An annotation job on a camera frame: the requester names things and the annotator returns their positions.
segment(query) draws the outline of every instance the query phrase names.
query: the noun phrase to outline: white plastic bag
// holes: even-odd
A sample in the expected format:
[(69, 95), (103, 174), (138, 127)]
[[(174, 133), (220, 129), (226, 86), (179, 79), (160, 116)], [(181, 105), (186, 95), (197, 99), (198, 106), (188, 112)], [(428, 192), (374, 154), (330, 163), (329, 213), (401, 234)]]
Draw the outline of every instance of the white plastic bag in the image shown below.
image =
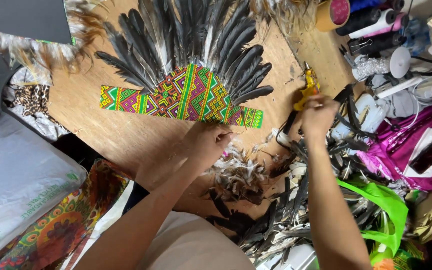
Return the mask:
[(87, 172), (13, 117), (0, 115), (0, 250), (78, 189)]

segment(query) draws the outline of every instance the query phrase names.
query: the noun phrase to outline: wooden work surface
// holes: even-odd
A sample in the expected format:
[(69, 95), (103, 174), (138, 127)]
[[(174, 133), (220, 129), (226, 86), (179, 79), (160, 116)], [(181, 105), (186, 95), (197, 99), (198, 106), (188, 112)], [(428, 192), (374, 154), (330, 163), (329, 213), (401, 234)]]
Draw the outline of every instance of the wooden work surface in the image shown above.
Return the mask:
[[(118, 15), (127, 13), (135, 7), (135, 1), (119, 0), (115, 7), (109, 7), (109, 13), (98, 7), (95, 10), (118, 28)], [(341, 76), (339, 60), (343, 58), (339, 52), (329, 52), (325, 60), (328, 68), (324, 68), (325, 63), (310, 59), (311, 55), (316, 53), (314, 47), (318, 46), (316, 43), (311, 45), (312, 42), (318, 42), (318, 37), (311, 37), (313, 38), (302, 43), (306, 48), (300, 48), (299, 53), (307, 52), (304, 60), (317, 69), (323, 93), (333, 96), (351, 81)], [(264, 111), (261, 129), (231, 126), (234, 132), (240, 133), (238, 138), (241, 146), (247, 150), (251, 150), (255, 144), (262, 143), (272, 128), (279, 128), (284, 123), (291, 111), (294, 93), (297, 89), (303, 89), (305, 85), (304, 77), (301, 77), (303, 71), (275, 24), (271, 25), (266, 40), (262, 41), (258, 37), (255, 40), (264, 46), (263, 61), (273, 64), (273, 69), (261, 85), (273, 86), (274, 92), (244, 104), (246, 107)], [(94, 51), (115, 55), (110, 42), (102, 38), (98, 38), (89, 49), (91, 55)], [(325, 54), (325, 50), (326, 48), (320, 47), (318, 53)], [(83, 70), (88, 70), (90, 66), (91, 61), (86, 59)], [(53, 74), (54, 86), (51, 87), (49, 113), (105, 158), (129, 174), (135, 175), (135, 181), (151, 191), (165, 181), (174, 168), (184, 160), (191, 142), (206, 124), (99, 108), (101, 85), (132, 87), (129, 83), (123, 83), (123, 79), (114, 72), (115, 69), (102, 60), (94, 59), (93, 66), (87, 72), (70, 76), (62, 72)], [(285, 154), (274, 140), (265, 151)], [(271, 157), (267, 154), (259, 152), (257, 156), (261, 162), (266, 159), (268, 166), (276, 165), (271, 164)], [(276, 179), (265, 183), (265, 188), (270, 189), (275, 181)], [(175, 209), (203, 217), (216, 214), (217, 210), (213, 203), (201, 198), (201, 194), (211, 186), (212, 180), (209, 177), (198, 178), (186, 190)], [(237, 205), (230, 206), (255, 218), (266, 211), (268, 204), (267, 200), (260, 206), (240, 201)]]

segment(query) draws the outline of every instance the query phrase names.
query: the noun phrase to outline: black thread spool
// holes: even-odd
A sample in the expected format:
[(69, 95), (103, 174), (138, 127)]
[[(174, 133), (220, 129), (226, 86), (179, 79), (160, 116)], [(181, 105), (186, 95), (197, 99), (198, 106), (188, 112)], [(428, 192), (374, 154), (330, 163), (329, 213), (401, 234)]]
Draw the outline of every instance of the black thread spool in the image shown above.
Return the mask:
[(393, 9), (395, 12), (400, 12), (404, 8), (404, 0), (391, 0), (383, 3), (381, 10)]
[(372, 54), (375, 52), (381, 52), (403, 43), (403, 37), (398, 32), (388, 32), (384, 34), (374, 35), (367, 38), (363, 38), (359, 41), (359, 44), (363, 44), (353, 52), (360, 54)]
[(336, 33), (340, 36), (349, 35), (350, 33), (374, 25), (380, 17), (381, 10), (379, 8), (368, 7), (357, 10), (349, 15), (345, 25), (336, 28)]

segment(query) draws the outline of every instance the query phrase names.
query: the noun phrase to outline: blue object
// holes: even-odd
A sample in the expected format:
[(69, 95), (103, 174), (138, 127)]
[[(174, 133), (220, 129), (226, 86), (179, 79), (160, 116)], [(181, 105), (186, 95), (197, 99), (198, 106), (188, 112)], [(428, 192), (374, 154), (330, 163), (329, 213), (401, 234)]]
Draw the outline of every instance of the blue object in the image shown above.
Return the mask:
[(349, 0), (351, 12), (358, 11), (367, 7), (376, 7), (384, 3), (386, 0)]

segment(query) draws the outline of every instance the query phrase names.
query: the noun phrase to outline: colorful patterned fabric band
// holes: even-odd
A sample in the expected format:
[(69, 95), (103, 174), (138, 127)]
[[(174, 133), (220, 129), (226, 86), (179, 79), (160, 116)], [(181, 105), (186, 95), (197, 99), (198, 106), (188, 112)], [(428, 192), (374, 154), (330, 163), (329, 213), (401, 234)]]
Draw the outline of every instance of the colorful patterned fabric band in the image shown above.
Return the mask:
[(195, 64), (171, 72), (149, 95), (139, 95), (138, 90), (102, 85), (99, 107), (253, 128), (260, 128), (263, 123), (261, 110), (232, 106), (219, 78), (208, 68)]

